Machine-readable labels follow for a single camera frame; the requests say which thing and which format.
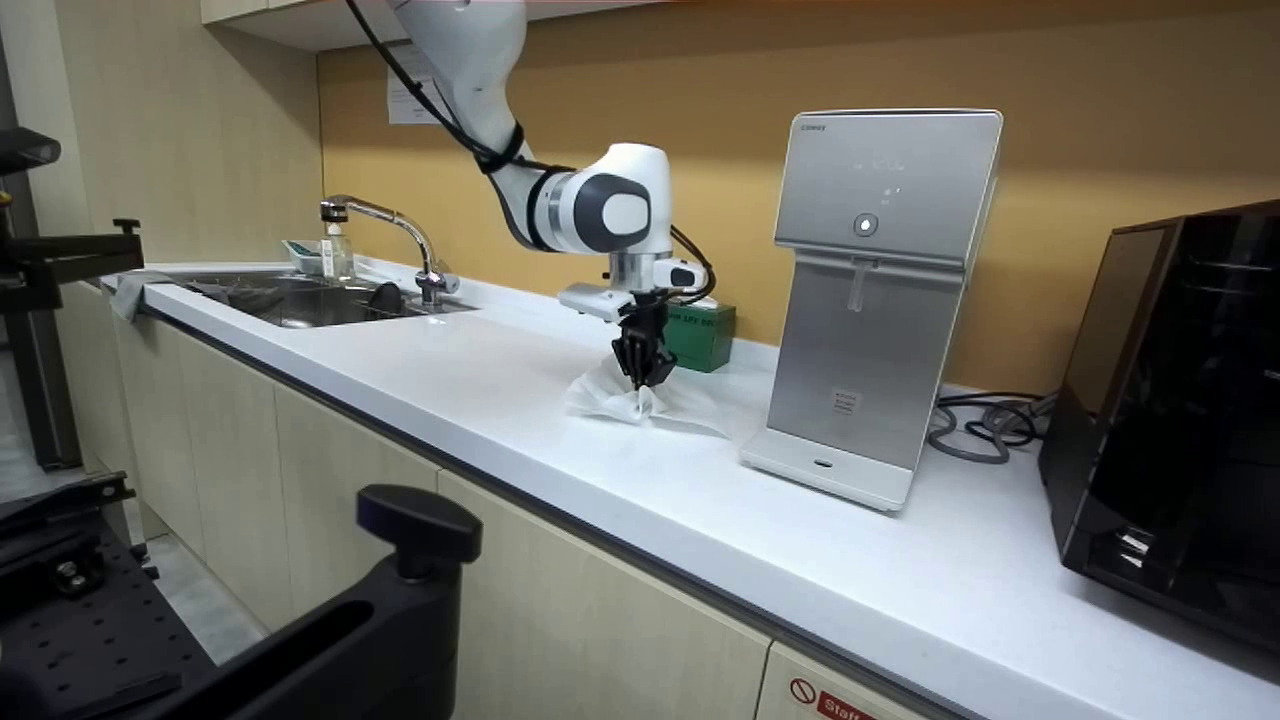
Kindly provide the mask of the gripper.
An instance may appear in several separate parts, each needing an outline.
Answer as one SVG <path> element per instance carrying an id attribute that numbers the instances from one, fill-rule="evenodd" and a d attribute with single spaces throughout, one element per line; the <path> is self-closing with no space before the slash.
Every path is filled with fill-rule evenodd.
<path id="1" fill-rule="evenodd" d="M 678 364 L 664 338 L 669 297 L 668 290 L 636 292 L 630 311 L 620 322 L 620 337 L 612 347 L 621 372 L 635 389 L 660 386 Z"/>

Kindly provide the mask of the white tissue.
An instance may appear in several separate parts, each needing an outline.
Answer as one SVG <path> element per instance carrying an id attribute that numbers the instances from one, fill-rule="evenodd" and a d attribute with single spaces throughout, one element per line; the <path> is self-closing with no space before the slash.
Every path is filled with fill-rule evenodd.
<path id="1" fill-rule="evenodd" d="M 631 427 L 733 437 L 722 406 L 682 372 L 657 387 L 634 387 L 616 360 L 604 359 L 576 378 L 564 392 L 570 415 Z"/>

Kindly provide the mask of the green box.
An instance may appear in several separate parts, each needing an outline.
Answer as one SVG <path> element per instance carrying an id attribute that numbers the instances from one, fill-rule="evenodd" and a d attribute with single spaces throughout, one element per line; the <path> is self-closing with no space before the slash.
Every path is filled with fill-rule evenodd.
<path id="1" fill-rule="evenodd" d="M 666 348 L 678 366 L 712 373 L 730 363 L 737 309 L 730 304 L 669 305 L 664 328 Z"/>

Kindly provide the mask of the silver water dispenser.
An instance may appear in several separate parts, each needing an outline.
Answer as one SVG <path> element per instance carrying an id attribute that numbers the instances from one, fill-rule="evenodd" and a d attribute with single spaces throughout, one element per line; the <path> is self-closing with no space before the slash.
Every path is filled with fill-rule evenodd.
<path id="1" fill-rule="evenodd" d="M 879 511 L 910 495 L 998 182 L 995 109 L 796 115 L 774 242 L 794 278 L 744 465 Z"/>

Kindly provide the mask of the chrome tap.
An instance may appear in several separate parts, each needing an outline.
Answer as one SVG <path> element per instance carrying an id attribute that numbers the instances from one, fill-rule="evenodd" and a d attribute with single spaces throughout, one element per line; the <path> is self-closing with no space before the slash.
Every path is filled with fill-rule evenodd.
<path id="1" fill-rule="evenodd" d="M 344 224 L 352 213 L 394 225 L 415 242 L 420 255 L 415 284 L 419 287 L 421 305 L 439 306 L 447 295 L 457 292 L 460 278 L 448 270 L 425 229 L 413 219 L 390 208 L 344 193 L 330 195 L 320 201 L 320 219 L 326 225 Z"/>

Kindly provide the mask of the beige cabinet door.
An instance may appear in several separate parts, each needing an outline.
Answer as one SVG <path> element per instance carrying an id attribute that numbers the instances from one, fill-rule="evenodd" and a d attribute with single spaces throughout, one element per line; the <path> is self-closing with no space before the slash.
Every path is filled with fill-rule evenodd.
<path id="1" fill-rule="evenodd" d="M 754 720 L 934 720 L 782 643 L 769 647 Z"/>
<path id="2" fill-rule="evenodd" d="M 205 534 L 180 351 L 186 334 L 154 316 L 113 316 L 143 502 L 198 557 Z"/>
<path id="3" fill-rule="evenodd" d="M 276 386 L 291 598 L 301 616 L 364 578 L 390 546 L 356 521 L 370 484 L 438 489 L 439 465 L 308 396 Z"/>
<path id="4" fill-rule="evenodd" d="M 196 340 L 179 348 L 202 556 L 268 629 L 294 618 L 275 387 Z"/>
<path id="5" fill-rule="evenodd" d="M 442 470 L 483 520 L 454 720 L 754 720 L 769 639 Z"/>

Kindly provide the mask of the clear soap bottle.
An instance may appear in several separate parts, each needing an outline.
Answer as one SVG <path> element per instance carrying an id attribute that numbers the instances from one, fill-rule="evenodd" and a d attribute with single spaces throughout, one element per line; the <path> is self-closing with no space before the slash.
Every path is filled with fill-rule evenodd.
<path id="1" fill-rule="evenodd" d="M 355 255 L 346 233 L 346 224 L 326 222 L 320 240 L 321 272 L 325 281 L 340 283 L 352 281 L 357 273 Z"/>

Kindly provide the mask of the steel sink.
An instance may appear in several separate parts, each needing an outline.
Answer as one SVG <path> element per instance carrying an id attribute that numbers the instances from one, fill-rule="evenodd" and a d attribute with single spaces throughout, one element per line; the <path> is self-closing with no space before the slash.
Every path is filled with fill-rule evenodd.
<path id="1" fill-rule="evenodd" d="M 284 272 L 173 272 L 178 287 L 220 302 L 248 316 L 285 329 L 312 329 L 365 322 L 394 320 L 470 313 L 475 307 L 445 296 L 439 306 L 425 307 L 419 293 L 402 290 L 404 316 L 369 319 L 370 293 L 389 281 L 330 282 Z"/>

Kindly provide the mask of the white paper notice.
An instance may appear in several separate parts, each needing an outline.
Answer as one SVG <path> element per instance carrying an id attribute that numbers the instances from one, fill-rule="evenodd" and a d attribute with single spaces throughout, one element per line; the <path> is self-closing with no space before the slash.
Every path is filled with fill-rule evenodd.
<path id="1" fill-rule="evenodd" d="M 388 51 L 408 77 L 421 85 L 421 95 L 428 97 L 442 115 L 453 120 L 434 83 L 424 54 L 412 44 L 392 45 Z M 439 126 L 439 120 L 406 88 L 392 68 L 387 69 L 387 111 L 390 126 Z"/>

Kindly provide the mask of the red and white sticker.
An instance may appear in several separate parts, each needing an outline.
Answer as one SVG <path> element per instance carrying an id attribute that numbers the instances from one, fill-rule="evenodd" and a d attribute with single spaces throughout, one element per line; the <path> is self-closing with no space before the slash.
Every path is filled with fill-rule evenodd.
<path id="1" fill-rule="evenodd" d="M 788 692 L 795 702 L 829 720 L 879 720 L 864 708 L 841 700 L 801 676 L 788 682 Z"/>

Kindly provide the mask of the grey cloth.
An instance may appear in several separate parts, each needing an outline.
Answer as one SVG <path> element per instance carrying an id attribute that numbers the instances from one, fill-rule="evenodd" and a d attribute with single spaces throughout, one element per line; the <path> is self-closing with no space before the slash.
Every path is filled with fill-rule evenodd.
<path id="1" fill-rule="evenodd" d="M 114 293 L 108 301 L 115 319 L 125 325 L 133 324 L 145 305 L 145 292 L 152 284 L 179 284 L 179 282 L 166 273 L 146 269 L 119 274 Z"/>

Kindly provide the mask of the black countertop appliance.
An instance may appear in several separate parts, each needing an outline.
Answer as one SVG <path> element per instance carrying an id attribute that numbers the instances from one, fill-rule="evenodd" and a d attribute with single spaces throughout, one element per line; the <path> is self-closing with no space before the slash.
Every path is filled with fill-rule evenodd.
<path id="1" fill-rule="evenodd" d="M 1065 568 L 1280 655 L 1280 199 L 1110 233 L 1037 465 Z"/>

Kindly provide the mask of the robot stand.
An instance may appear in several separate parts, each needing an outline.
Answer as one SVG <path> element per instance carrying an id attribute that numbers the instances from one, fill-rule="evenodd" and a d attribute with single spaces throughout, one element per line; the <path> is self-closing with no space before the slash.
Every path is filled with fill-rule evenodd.
<path id="1" fill-rule="evenodd" d="M 356 520 L 392 552 L 223 665 L 106 506 L 124 471 L 0 503 L 0 720 L 451 720 L 462 568 L 483 523 L 449 498 L 371 484 Z"/>

